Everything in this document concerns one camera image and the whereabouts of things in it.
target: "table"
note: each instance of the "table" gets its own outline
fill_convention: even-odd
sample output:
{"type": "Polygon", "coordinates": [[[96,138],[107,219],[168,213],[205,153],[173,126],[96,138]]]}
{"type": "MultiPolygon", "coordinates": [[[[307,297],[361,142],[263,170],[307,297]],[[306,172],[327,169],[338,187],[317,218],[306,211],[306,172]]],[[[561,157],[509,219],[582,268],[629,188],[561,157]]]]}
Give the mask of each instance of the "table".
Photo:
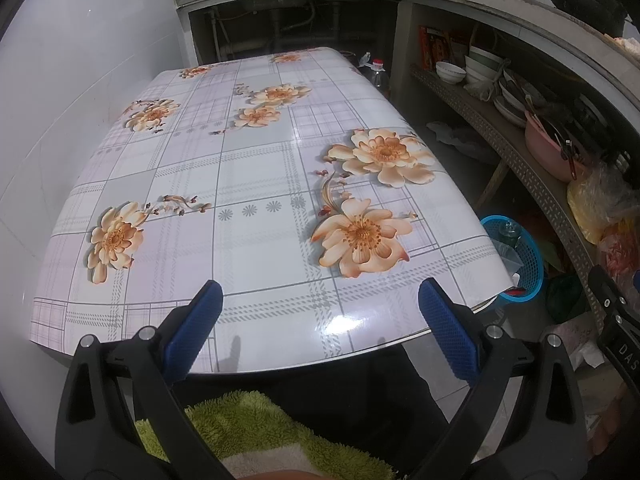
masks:
{"type": "Polygon", "coordinates": [[[428,276],[473,310],[511,285],[395,108],[330,48],[234,60],[159,74],[86,161],[31,339],[132,337],[213,278],[223,311],[192,371],[293,367],[425,333],[428,276]]]}

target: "drain pipe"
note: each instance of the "drain pipe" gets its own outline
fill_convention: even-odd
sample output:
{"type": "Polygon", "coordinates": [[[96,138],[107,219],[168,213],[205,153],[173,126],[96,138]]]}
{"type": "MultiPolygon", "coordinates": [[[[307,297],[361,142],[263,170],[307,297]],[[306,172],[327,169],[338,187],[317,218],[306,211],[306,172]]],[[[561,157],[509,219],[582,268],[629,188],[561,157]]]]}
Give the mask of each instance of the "drain pipe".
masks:
{"type": "MultiPolygon", "coordinates": [[[[378,35],[375,32],[343,32],[340,34],[341,41],[363,41],[367,43],[371,43],[376,40],[378,35]]],[[[280,38],[280,42],[283,48],[287,48],[288,46],[293,45],[302,45],[302,46],[313,46],[315,44],[322,43],[334,43],[334,35],[331,34],[323,34],[313,36],[310,34],[304,34],[302,36],[284,36],[280,38]]],[[[235,41],[233,45],[221,45],[220,53],[222,56],[228,56],[231,54],[231,51],[235,52],[245,52],[247,50],[258,50],[260,48],[264,49],[265,54],[271,53],[270,46],[273,44],[273,38],[251,38],[250,40],[242,40],[235,41]]]]}
{"type": "Polygon", "coordinates": [[[294,23],[293,25],[287,25],[287,27],[282,27],[281,32],[291,30],[292,28],[304,27],[305,25],[308,25],[309,23],[311,23],[316,17],[316,6],[314,5],[313,0],[309,0],[309,7],[311,7],[311,16],[309,16],[303,22],[294,23]]]}
{"type": "Polygon", "coordinates": [[[269,14],[271,15],[271,24],[273,25],[273,46],[276,52],[280,52],[282,50],[282,42],[280,41],[282,31],[286,30],[286,28],[280,30],[280,9],[270,9],[269,14]]]}
{"type": "Polygon", "coordinates": [[[334,4],[334,40],[340,40],[340,2],[333,2],[334,4]]]}

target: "plastic bag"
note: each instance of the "plastic bag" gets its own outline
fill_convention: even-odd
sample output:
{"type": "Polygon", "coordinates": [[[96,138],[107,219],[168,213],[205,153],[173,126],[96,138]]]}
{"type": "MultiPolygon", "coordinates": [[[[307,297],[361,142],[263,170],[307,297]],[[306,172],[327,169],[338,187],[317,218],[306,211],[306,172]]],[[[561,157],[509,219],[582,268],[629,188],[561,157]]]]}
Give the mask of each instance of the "plastic bag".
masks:
{"type": "Polygon", "coordinates": [[[463,155],[491,166],[496,166],[500,162],[500,156],[470,126],[462,126],[453,130],[447,123],[433,121],[427,123],[427,128],[436,134],[438,142],[454,146],[463,155]]]}
{"type": "Polygon", "coordinates": [[[522,260],[518,256],[516,249],[498,240],[491,240],[494,243],[495,251],[498,253],[504,264],[504,268],[510,276],[513,276],[523,266],[522,260]]]}
{"type": "Polygon", "coordinates": [[[510,63],[511,59],[503,60],[501,65],[498,67],[493,80],[478,81],[477,83],[467,83],[465,85],[465,90],[472,97],[480,99],[485,103],[493,101],[494,96],[498,93],[498,79],[500,79],[500,77],[502,76],[502,70],[507,68],[510,63]]]}
{"type": "Polygon", "coordinates": [[[634,275],[640,269],[640,221],[625,219],[605,229],[598,244],[598,263],[616,282],[627,304],[640,312],[634,275]]]}
{"type": "Polygon", "coordinates": [[[640,191],[634,191],[616,168],[601,162],[581,180],[569,183],[566,198],[580,231],[597,245],[604,230],[640,215],[640,191]]]}

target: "stack of bowls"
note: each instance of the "stack of bowls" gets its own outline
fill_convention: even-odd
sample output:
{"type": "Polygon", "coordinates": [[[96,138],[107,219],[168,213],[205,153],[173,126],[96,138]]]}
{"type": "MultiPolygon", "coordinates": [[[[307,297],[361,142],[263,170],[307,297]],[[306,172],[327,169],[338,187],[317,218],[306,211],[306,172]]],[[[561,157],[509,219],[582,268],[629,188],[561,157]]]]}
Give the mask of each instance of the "stack of bowls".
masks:
{"type": "Polygon", "coordinates": [[[507,119],[511,124],[515,124],[519,128],[527,126],[527,118],[524,112],[513,107],[507,100],[506,95],[497,95],[494,98],[494,105],[498,108],[500,115],[507,119]]]}
{"type": "Polygon", "coordinates": [[[502,63],[502,58],[482,50],[476,46],[469,49],[469,55],[465,56],[466,81],[477,83],[478,81],[491,81],[497,75],[502,63]]]}
{"type": "Polygon", "coordinates": [[[460,68],[457,65],[447,63],[445,61],[439,61],[436,63],[436,73],[438,77],[445,83],[455,85],[465,78],[465,69],[460,68]]]}
{"type": "Polygon", "coordinates": [[[486,67],[489,67],[491,70],[498,70],[500,63],[502,63],[502,58],[492,54],[491,52],[487,52],[486,50],[482,50],[476,46],[472,46],[469,48],[469,57],[478,63],[483,64],[486,67]]]}

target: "person's leg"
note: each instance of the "person's leg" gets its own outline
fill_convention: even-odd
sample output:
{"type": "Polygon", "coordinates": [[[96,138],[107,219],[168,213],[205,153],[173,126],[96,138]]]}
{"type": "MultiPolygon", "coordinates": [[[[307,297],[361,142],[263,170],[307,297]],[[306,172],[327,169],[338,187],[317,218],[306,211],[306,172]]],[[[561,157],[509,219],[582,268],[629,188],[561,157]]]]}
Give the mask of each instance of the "person's leg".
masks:
{"type": "Polygon", "coordinates": [[[319,436],[366,451],[401,476],[418,466],[447,429],[401,345],[289,370],[194,375],[174,385],[184,407],[234,390],[264,393],[319,436]]]}

